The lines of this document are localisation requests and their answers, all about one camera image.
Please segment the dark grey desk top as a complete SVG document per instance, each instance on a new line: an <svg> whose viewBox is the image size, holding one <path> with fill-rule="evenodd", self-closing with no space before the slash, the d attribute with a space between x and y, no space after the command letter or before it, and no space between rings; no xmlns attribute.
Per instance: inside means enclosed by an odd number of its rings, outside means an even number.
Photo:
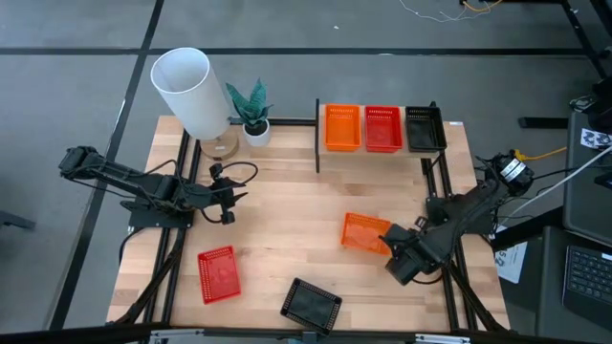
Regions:
<svg viewBox="0 0 612 344"><path fill-rule="evenodd" d="M542 242L542 275L535 321L538 336L612 344L612 332L562 305L565 251L577 245L612 252L612 247L590 241L553 226L545 226Z"/></svg>
<svg viewBox="0 0 612 344"><path fill-rule="evenodd" d="M566 167L581 167L600 151L581 144L582 130L590 129L585 114L569 117ZM563 222L567 229L612 247L612 189L595 179L612 172L612 153L597 159L564 185Z"/></svg>

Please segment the long black frame beam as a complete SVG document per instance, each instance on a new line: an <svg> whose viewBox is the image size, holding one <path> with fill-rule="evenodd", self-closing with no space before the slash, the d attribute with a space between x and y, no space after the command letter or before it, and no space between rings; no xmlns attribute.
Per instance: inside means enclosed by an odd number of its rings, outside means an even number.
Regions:
<svg viewBox="0 0 612 344"><path fill-rule="evenodd" d="M599 344L596 342L555 339L512 332L454 330L436 332L360 332L332 331L328 335L313 330L259 330L231 328L182 328L164 323L111 324L100 327L73 328L26 333L0 333L0 344L125 344L148 339L180 336L263 337L299 339L317 344L328 339L395 340L408 344Z"/></svg>

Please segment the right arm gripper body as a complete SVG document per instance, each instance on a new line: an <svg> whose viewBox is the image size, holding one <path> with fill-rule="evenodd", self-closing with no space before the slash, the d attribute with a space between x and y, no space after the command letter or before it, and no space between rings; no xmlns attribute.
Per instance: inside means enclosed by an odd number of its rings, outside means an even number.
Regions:
<svg viewBox="0 0 612 344"><path fill-rule="evenodd" d="M398 246L397 256L407 254L409 250L412 250L422 258L431 258L431 250L425 242L425 237L429 228L429 219L418 217L414 225L417 229L405 229L398 224L392 224L390 226L389 237L391 237L393 243Z"/></svg>

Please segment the green plant in white pot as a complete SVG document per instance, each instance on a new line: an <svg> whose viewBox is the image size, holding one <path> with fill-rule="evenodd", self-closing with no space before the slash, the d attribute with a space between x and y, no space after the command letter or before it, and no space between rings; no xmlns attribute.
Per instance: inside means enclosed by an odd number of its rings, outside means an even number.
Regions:
<svg viewBox="0 0 612 344"><path fill-rule="evenodd" d="M232 105L243 126L245 139L250 146L266 146L271 139L268 120L272 104L267 104L267 86L258 78L248 97L244 97L235 86L227 83Z"/></svg>

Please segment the red slotted plastic basket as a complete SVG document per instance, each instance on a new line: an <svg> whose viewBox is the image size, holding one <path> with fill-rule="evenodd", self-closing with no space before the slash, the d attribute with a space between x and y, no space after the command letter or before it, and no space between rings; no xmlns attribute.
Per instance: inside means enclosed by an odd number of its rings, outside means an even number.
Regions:
<svg viewBox="0 0 612 344"><path fill-rule="evenodd" d="M241 294L233 246L219 247L199 253L197 259L205 305Z"/></svg>
<svg viewBox="0 0 612 344"><path fill-rule="evenodd" d="M395 153L403 147L399 107L368 105L364 108L364 115L368 152Z"/></svg>

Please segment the black and white marker sheet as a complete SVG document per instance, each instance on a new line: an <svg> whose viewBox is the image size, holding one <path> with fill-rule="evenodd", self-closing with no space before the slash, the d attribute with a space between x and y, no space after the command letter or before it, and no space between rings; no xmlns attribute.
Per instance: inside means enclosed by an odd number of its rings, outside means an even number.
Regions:
<svg viewBox="0 0 612 344"><path fill-rule="evenodd" d="M606 149L608 146L612 146L612 135L582 128L580 144L592 149Z"/></svg>

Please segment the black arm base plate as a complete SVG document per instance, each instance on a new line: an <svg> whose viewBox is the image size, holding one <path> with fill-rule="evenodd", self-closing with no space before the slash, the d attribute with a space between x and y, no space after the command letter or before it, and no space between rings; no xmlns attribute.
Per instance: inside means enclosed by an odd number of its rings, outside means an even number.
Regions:
<svg viewBox="0 0 612 344"><path fill-rule="evenodd" d="M450 220L461 220L460 206L467 204L464 195L453 195L450 198L430 197L426 199L426 231L440 226ZM492 215L489 211L476 216L468 225L467 234L488 234L492 230Z"/></svg>
<svg viewBox="0 0 612 344"><path fill-rule="evenodd" d="M120 205L130 212L128 224L132 227L190 227L194 211L167 212L139 202L121 201Z"/></svg>

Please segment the black floor bar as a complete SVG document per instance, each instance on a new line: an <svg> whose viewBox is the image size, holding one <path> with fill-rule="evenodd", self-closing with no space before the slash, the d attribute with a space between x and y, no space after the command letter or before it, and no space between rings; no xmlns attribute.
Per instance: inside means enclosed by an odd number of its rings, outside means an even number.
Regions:
<svg viewBox="0 0 612 344"><path fill-rule="evenodd" d="M518 125L524 129L567 129L567 118L535 118L523 117L517 120Z"/></svg>

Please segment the black laptop keyboard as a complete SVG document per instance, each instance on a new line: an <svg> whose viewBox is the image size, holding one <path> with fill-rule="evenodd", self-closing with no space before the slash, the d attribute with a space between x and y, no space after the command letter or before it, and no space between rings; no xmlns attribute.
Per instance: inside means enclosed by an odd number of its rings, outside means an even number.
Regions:
<svg viewBox="0 0 612 344"><path fill-rule="evenodd" d="M612 332L612 251L567 247L562 304Z"/></svg>

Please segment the black slotted plastic basket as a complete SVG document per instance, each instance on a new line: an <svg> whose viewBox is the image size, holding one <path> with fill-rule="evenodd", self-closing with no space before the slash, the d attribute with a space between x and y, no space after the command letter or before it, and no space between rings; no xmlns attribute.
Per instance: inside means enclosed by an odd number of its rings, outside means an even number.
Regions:
<svg viewBox="0 0 612 344"><path fill-rule="evenodd" d="M323 336L334 329L342 298L295 278L285 297L280 314Z"/></svg>
<svg viewBox="0 0 612 344"><path fill-rule="evenodd" d="M409 151L435 153L447 149L441 111L435 104L427 107L406 106L404 117Z"/></svg>

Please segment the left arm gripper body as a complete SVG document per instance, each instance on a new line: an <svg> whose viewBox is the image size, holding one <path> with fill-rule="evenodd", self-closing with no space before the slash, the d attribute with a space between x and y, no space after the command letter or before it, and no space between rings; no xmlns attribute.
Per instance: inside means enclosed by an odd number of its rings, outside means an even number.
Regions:
<svg viewBox="0 0 612 344"><path fill-rule="evenodd" d="M224 186L224 178L228 177L222 175L223 171L224 166L219 162L214 163L209 168L212 177L211 184L209 186L199 186L199 190L204 193L204 198L207 199L206 204L199 205L201 210L212 205L220 205L222 208L230 208L234 205L232 189L227 189Z"/></svg>

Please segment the orange slotted plastic basket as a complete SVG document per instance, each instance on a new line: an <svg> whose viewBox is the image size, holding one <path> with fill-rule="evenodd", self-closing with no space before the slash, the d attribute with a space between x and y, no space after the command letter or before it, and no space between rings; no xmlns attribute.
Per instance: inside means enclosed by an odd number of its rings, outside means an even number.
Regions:
<svg viewBox="0 0 612 344"><path fill-rule="evenodd" d="M370 253L389 256L388 245L380 239L391 227L387 220L347 212L344 217L340 243L345 247L356 248Z"/></svg>
<svg viewBox="0 0 612 344"><path fill-rule="evenodd" d="M329 151L357 150L361 147L360 107L354 104L327 104L324 129L324 142Z"/></svg>

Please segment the grey furniture foot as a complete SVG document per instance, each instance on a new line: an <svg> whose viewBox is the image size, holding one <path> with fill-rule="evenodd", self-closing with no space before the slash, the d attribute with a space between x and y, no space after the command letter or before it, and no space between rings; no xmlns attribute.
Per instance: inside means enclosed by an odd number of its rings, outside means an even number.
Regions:
<svg viewBox="0 0 612 344"><path fill-rule="evenodd" d="M17 226L24 229L33 229L35 227L35 222L0 210L0 226Z"/></svg>

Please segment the white printed paper sheet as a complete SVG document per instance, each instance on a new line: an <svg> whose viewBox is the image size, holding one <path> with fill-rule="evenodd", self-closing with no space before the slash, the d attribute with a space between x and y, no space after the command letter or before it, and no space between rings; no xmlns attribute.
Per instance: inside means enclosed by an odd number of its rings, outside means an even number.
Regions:
<svg viewBox="0 0 612 344"><path fill-rule="evenodd" d="M494 254L497 275L513 284L518 284L527 250L527 243L499 250Z"/></svg>

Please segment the white cylinder lamp wooden base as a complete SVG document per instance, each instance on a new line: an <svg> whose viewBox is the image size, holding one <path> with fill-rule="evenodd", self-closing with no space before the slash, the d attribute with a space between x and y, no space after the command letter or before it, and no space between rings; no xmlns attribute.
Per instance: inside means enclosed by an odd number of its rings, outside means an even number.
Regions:
<svg viewBox="0 0 612 344"><path fill-rule="evenodd" d="M205 156L225 161L235 155L239 140L230 130L230 108L202 51L184 47L161 55L150 79Z"/></svg>

